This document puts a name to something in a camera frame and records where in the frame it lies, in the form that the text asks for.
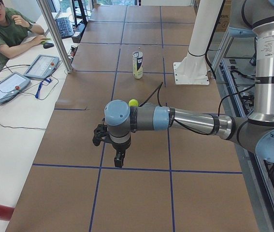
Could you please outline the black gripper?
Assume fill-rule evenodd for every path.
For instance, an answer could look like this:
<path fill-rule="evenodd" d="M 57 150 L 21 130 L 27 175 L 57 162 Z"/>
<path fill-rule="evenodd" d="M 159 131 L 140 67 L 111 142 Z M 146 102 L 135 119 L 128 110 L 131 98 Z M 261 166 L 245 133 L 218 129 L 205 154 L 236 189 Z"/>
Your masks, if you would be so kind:
<path fill-rule="evenodd" d="M 117 168 L 122 168 L 124 165 L 125 152 L 130 147 L 130 136 L 114 137 L 110 136 L 113 148 L 117 151 L 114 164 Z"/>

